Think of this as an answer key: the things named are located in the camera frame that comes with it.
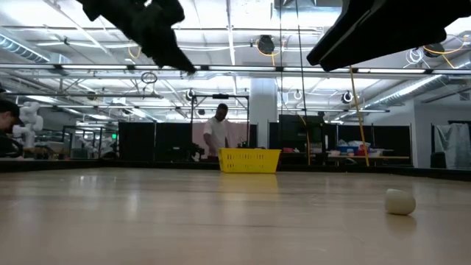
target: man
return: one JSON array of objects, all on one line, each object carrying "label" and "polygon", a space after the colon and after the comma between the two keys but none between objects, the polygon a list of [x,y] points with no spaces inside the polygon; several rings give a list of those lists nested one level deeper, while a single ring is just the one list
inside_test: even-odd
[{"label": "man", "polygon": [[12,133],[13,125],[20,124],[20,108],[17,104],[0,99],[0,154],[15,152],[12,140],[7,133]]},{"label": "man", "polygon": [[226,115],[227,105],[219,104],[216,115],[206,121],[203,137],[209,146],[210,157],[218,156],[219,148],[229,147],[225,121]]}]

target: white robot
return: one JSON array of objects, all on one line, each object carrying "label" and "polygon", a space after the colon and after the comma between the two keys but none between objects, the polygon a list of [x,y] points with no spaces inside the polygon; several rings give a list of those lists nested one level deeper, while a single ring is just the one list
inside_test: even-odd
[{"label": "white robot", "polygon": [[24,148],[33,148],[35,146],[35,136],[37,132],[43,129],[43,117],[38,115],[39,103],[25,102],[20,108],[20,120],[24,123],[24,127],[15,125],[13,127],[13,135],[21,137],[24,134]]}]

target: ceiling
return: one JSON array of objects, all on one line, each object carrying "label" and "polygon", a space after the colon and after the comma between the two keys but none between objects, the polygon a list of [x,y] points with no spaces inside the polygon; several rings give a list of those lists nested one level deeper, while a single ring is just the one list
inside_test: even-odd
[{"label": "ceiling", "polygon": [[[139,48],[119,32],[111,23],[103,18],[94,22],[87,19],[82,11],[81,4],[75,0],[59,0],[59,13],[50,7],[45,1],[51,0],[1,0],[0,1],[0,27],[16,38],[26,41],[31,47],[44,54],[61,54],[74,64],[153,64],[145,55],[140,54]],[[226,1],[216,0],[181,0],[185,10],[185,20],[174,25],[177,41],[183,51],[195,65],[224,65],[224,66],[309,66],[305,57],[313,46],[319,41],[323,33],[331,26],[340,12],[339,1],[319,1],[321,7],[303,8],[300,18],[293,13],[283,13],[282,19],[270,18],[272,14],[270,0],[229,0],[230,8],[227,9]],[[230,32],[228,27],[228,13],[233,27],[234,52],[231,55]],[[88,36],[77,29],[77,23],[85,29]],[[301,34],[297,34],[298,22]],[[446,50],[454,50],[461,46],[460,34],[470,30],[469,18],[462,18],[447,28],[449,38],[443,42]],[[272,35],[277,47],[284,43],[286,48],[274,56],[263,56],[256,47],[251,46],[259,39],[260,35]],[[91,38],[106,48],[109,53],[96,46]],[[458,57],[467,48],[450,54],[448,59]],[[368,68],[414,68],[436,67],[445,60],[442,57],[427,58],[417,63],[408,63],[407,56],[410,51],[390,54],[385,57],[370,60],[356,65],[356,67]],[[31,63],[16,54],[0,49],[0,63]],[[75,74],[87,73],[87,71],[73,71]],[[29,88],[40,92],[59,91],[60,79],[51,78],[38,71],[3,71],[0,81],[11,79],[17,82],[22,80],[22,75],[39,85]],[[80,79],[63,78],[63,88],[70,86],[67,93],[122,93],[126,95],[137,93],[158,93],[163,99],[157,98],[128,98],[126,103],[138,106],[189,106],[185,100],[185,92],[190,88],[197,94],[227,93],[248,95],[254,77],[250,74],[225,73],[212,78],[166,78],[165,74],[159,75],[159,81],[152,85],[146,85],[134,77]],[[279,89],[283,85],[284,103],[288,108],[302,107],[303,99],[295,98],[298,91],[305,89],[306,107],[315,108],[349,108],[343,105],[340,96],[345,91],[351,91],[351,81],[347,75],[332,77],[282,77],[280,73],[273,73],[269,78],[276,80]],[[389,79],[378,76],[377,78],[356,78],[355,88],[360,94],[360,100],[368,100],[373,96],[401,83],[403,79]],[[57,99],[61,102],[70,102],[68,99]],[[90,101],[86,98],[73,99],[77,104],[103,105],[101,98]],[[211,109],[220,103],[217,99],[206,99],[200,107]],[[241,102],[229,100],[231,107],[240,107]],[[102,111],[102,114],[116,118],[121,115],[119,110]],[[247,113],[244,110],[230,111],[229,117],[244,119]],[[146,110],[146,116],[142,119],[153,117],[159,121],[182,121],[183,116],[173,110]]]}]

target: white column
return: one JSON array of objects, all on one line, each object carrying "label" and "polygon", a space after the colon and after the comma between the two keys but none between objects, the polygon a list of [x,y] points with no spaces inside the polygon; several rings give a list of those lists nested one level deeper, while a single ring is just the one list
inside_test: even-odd
[{"label": "white column", "polygon": [[268,148],[268,124],[278,115],[277,85],[274,78],[253,78],[250,85],[250,124],[258,125],[258,146]]}]

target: wooden floor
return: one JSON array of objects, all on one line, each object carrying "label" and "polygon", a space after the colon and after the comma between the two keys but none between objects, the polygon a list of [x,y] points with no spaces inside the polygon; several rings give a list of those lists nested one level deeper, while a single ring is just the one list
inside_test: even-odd
[{"label": "wooden floor", "polygon": [[[384,213],[387,188],[414,193]],[[0,174],[0,264],[466,264],[471,183],[380,174]]]}]

